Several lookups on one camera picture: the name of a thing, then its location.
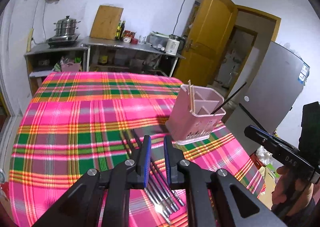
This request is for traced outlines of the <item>light wooden chopstick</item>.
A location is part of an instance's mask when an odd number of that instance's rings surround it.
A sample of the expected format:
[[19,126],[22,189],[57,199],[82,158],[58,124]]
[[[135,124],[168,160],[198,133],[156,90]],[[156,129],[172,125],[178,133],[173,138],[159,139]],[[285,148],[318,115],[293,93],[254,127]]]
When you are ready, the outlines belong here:
[[191,80],[188,80],[188,86],[189,86],[189,99],[190,99],[190,110],[191,112],[195,112],[195,106],[194,106],[194,92],[193,92],[193,85],[191,84]]

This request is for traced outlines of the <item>steel kitchen shelf table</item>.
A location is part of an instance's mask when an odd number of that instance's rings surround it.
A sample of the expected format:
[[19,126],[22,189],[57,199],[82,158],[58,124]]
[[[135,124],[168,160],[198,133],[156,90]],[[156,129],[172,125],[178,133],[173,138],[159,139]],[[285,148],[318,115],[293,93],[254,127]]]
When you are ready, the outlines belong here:
[[171,66],[171,70],[169,74],[166,74],[163,71],[160,71],[160,73],[164,76],[171,77],[174,73],[176,64],[179,59],[185,59],[184,56],[180,54],[168,54],[164,51],[157,50],[153,48],[149,43],[146,44],[132,44],[132,43],[124,43],[121,41],[115,41],[115,40],[109,40],[109,39],[100,39],[100,38],[92,38],[92,37],[85,37],[82,40],[82,46],[87,47],[88,53],[87,53],[87,68],[86,70],[89,70],[90,67],[90,53],[91,53],[91,48],[93,46],[95,47],[105,47],[108,50],[116,50],[120,54],[127,54],[127,59],[129,58],[139,58],[139,59],[145,59],[149,55],[154,55],[156,58],[161,57],[161,56],[166,56],[173,58],[173,64]]

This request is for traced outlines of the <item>silver metal chopstick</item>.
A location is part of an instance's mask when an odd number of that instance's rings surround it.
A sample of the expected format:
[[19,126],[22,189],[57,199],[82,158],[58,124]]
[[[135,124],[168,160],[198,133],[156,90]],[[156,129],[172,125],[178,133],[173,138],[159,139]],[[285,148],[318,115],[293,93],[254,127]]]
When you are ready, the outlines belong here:
[[169,215],[168,213],[165,211],[164,207],[160,204],[160,202],[157,202],[156,199],[154,198],[154,196],[151,194],[151,192],[149,191],[148,188],[145,188],[144,189],[144,192],[145,194],[147,195],[147,197],[149,198],[149,200],[151,200],[154,208],[155,208],[155,211],[157,213],[159,213],[165,220],[165,222],[168,224],[168,225],[171,225],[171,221],[169,219]]

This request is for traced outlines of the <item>pink plastic utensil caddy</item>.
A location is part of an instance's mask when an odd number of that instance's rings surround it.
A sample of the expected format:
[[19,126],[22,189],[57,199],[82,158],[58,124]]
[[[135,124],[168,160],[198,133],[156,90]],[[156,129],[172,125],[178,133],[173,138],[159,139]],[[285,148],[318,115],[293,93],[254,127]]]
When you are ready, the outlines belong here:
[[182,84],[174,107],[165,126],[172,139],[179,145],[186,145],[208,139],[216,125],[226,114],[221,108],[211,115],[224,102],[223,96],[210,87],[193,86],[195,112],[190,110],[189,86]]

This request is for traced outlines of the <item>pink plaid tablecloth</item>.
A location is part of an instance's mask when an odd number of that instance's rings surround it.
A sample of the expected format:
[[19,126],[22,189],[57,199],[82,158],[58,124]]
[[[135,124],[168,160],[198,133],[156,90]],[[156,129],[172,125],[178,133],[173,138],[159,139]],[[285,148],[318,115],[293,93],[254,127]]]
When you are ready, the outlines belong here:
[[123,132],[149,135],[164,170],[163,138],[181,81],[135,73],[50,74],[35,93],[12,148],[14,221],[31,226],[87,170],[125,161]]

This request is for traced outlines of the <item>grey refrigerator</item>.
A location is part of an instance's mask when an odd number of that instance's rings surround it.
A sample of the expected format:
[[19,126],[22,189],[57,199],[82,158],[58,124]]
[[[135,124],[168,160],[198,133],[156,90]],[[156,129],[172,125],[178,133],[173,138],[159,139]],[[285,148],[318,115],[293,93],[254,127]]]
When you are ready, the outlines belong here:
[[234,135],[249,125],[272,133],[302,92],[310,66],[287,48],[270,42],[255,78],[243,93],[226,122]]

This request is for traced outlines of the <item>yellow wooden door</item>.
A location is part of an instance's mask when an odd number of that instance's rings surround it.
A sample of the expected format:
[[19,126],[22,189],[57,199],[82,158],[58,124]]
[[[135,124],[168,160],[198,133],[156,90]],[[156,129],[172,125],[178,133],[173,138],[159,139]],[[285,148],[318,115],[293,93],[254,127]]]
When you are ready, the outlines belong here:
[[174,77],[198,86],[211,84],[237,15],[231,0],[202,0]]

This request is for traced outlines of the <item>pink storage basket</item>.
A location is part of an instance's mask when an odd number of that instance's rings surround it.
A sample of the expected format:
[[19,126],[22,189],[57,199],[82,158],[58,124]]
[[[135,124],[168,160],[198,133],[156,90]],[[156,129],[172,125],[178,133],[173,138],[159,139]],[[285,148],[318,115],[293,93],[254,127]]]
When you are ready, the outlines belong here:
[[61,64],[61,71],[62,72],[79,72],[80,68],[81,68],[80,63],[69,62],[67,64]]

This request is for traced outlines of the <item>white electric kettle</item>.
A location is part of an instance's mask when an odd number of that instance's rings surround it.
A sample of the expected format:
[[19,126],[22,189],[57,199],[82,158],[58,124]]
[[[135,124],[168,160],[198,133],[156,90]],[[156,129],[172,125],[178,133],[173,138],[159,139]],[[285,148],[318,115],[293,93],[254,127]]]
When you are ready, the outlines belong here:
[[165,47],[165,52],[170,55],[176,55],[180,48],[184,48],[185,39],[176,35],[170,35]]

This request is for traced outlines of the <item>clear plastic storage box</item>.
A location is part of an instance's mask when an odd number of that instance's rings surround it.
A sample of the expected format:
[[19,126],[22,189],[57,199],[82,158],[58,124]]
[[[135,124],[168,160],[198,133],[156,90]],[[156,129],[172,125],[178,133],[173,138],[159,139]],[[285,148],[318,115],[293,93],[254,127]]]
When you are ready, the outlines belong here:
[[150,32],[146,38],[146,42],[149,43],[155,49],[165,48],[168,42],[169,36],[158,32]]

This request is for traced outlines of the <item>red lidded jar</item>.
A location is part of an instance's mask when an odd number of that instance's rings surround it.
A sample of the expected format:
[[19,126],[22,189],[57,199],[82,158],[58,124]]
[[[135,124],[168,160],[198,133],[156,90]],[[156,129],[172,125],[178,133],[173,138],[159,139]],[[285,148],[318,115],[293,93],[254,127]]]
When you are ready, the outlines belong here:
[[132,38],[132,39],[131,39],[131,43],[132,43],[132,44],[138,44],[138,39]]

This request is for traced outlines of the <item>drinking glass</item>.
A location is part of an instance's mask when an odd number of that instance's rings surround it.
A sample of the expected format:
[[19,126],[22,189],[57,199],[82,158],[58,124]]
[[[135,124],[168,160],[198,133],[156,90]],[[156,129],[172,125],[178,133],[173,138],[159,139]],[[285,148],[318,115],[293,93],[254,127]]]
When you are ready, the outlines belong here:
[[139,44],[139,45],[145,44],[145,37],[143,37],[142,35],[140,35],[140,36],[139,36],[139,39],[138,39],[138,44]]

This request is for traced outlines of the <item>low grey side cabinet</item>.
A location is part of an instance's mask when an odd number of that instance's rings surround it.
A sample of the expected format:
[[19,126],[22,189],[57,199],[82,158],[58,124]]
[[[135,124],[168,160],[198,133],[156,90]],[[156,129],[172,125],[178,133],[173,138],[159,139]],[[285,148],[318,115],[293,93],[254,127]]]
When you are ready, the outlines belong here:
[[80,58],[81,68],[86,70],[87,48],[80,42],[70,46],[50,47],[42,43],[24,54],[31,95],[34,96],[44,79],[54,72],[54,66],[62,57]]

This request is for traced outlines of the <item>dark oil bottle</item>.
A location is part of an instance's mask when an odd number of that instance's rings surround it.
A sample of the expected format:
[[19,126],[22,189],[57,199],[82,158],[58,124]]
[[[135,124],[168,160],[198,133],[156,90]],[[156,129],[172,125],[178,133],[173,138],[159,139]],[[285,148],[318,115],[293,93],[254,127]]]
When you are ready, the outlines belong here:
[[121,27],[120,27],[120,35],[119,35],[119,40],[120,41],[122,41],[124,29],[125,29],[125,20],[122,21]]

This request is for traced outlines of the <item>wooden cutting board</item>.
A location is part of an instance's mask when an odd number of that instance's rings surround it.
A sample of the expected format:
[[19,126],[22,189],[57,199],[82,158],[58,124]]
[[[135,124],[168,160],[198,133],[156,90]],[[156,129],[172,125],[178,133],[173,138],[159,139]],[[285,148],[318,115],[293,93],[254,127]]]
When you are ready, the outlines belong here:
[[91,28],[90,37],[113,40],[120,22],[123,8],[100,5]]

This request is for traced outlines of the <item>black induction cooker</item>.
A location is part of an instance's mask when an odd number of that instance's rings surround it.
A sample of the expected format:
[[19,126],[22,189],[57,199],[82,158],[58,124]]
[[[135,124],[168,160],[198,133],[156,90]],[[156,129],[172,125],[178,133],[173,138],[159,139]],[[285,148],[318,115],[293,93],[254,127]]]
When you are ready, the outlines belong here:
[[73,35],[53,36],[47,39],[46,43],[50,47],[70,46],[77,41],[79,36],[79,33]]

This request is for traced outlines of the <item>stainless steel steamer pot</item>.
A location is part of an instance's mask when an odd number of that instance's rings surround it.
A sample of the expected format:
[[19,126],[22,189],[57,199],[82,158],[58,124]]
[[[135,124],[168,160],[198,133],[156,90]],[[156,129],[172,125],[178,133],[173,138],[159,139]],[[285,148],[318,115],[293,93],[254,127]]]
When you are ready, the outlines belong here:
[[80,21],[77,21],[70,16],[66,16],[64,19],[58,20],[56,23],[54,23],[55,35],[57,37],[74,35],[76,29],[78,28],[78,23],[80,23]]

